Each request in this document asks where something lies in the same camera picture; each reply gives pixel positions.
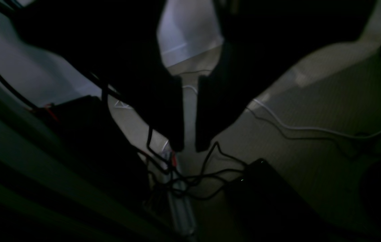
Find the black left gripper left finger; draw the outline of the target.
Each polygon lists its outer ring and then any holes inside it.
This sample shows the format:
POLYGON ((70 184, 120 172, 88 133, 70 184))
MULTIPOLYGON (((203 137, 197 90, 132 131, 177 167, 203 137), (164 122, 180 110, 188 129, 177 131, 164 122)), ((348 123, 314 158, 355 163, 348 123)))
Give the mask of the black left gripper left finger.
POLYGON ((109 84, 173 150, 184 149, 183 89, 164 66, 157 29, 164 0, 35 0, 12 24, 27 44, 109 84))

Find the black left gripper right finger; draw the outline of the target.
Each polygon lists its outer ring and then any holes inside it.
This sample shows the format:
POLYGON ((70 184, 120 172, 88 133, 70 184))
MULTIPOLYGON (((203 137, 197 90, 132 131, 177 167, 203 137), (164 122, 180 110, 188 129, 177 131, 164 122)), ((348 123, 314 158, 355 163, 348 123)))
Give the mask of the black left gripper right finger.
POLYGON ((212 72, 198 78, 198 153, 298 61, 324 46, 357 40, 376 1, 214 0, 213 5, 224 43, 212 72))

